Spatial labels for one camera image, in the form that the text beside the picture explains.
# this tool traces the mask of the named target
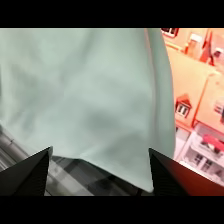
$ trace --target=light green fabric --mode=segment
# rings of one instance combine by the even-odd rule
[[[159,29],[0,29],[1,122],[33,154],[81,158],[151,191],[148,148],[174,152]]]

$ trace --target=fabric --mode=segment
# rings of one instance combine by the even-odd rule
[[[3,127],[29,154],[80,158],[152,191],[148,148],[173,157],[160,29],[0,29]]]

